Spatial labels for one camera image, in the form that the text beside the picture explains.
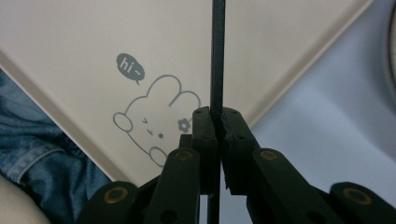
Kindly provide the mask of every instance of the speech bubble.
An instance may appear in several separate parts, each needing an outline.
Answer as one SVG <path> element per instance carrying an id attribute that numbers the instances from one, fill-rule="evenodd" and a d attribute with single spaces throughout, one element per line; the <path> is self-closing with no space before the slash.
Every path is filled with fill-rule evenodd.
<path id="1" fill-rule="evenodd" d="M 136 81 L 137 85 L 140 85 L 139 81 L 145 78 L 145 69 L 143 69 L 143 66 L 133 56 L 127 53 L 121 53 L 117 57 L 117 67 L 125 77 Z"/>

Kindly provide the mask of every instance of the metal rod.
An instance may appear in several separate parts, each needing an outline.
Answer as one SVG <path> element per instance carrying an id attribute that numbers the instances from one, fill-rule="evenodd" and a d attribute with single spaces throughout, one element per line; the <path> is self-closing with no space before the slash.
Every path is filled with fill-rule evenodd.
<path id="1" fill-rule="evenodd" d="M 225 31 L 225 0 L 213 0 L 212 6 L 212 64 L 210 82 L 210 116 L 215 125 L 216 136 L 221 137 L 223 108 L 223 76 L 224 76 L 224 31 Z M 217 146 L 215 152 L 213 193 L 209 195 L 207 202 L 207 223 L 219 223 L 219 179 L 220 179 L 220 155 Z"/>
<path id="2" fill-rule="evenodd" d="M 214 0 L 212 8 L 210 114 L 215 125 L 219 125 L 223 103 L 225 0 Z"/>

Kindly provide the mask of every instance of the screw hole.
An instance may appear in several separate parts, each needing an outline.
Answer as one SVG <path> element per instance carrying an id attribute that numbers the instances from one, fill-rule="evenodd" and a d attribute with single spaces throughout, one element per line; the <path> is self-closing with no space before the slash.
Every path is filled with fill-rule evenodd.
<path id="1" fill-rule="evenodd" d="M 267 161 L 275 161 L 278 159 L 278 156 L 272 151 L 262 151 L 260 156 Z"/>
<path id="2" fill-rule="evenodd" d="M 173 210 L 163 211 L 161 214 L 161 223 L 172 224 L 177 221 L 177 212 Z"/>
<path id="3" fill-rule="evenodd" d="M 370 205 L 373 203 L 373 199 L 361 190 L 347 188 L 343 190 L 344 195 L 351 201 L 361 204 Z"/>
<path id="4" fill-rule="evenodd" d="M 176 158 L 180 161 L 187 161 L 193 157 L 192 153 L 189 151 L 179 151 L 176 154 Z"/>
<path id="5" fill-rule="evenodd" d="M 114 187 L 106 191 L 104 201 L 106 203 L 119 203 L 128 197 L 128 189 L 125 187 Z"/>

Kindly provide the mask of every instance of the bunny face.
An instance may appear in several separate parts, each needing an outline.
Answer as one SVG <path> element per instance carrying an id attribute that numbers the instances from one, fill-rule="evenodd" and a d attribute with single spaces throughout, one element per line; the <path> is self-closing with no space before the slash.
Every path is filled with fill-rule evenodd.
<path id="1" fill-rule="evenodd" d="M 198 95 L 183 91 L 177 77 L 158 77 L 145 96 L 132 100 L 114 123 L 158 166 L 177 148 L 182 133 L 191 132 L 192 111 L 201 106 Z"/>

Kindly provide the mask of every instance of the denim fabric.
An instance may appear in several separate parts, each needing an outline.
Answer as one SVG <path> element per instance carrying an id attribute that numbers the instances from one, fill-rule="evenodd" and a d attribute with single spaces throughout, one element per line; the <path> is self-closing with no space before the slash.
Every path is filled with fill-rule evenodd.
<path id="1" fill-rule="evenodd" d="M 74 223 L 109 182 L 1 70 L 0 173 L 25 189 L 52 223 Z"/>

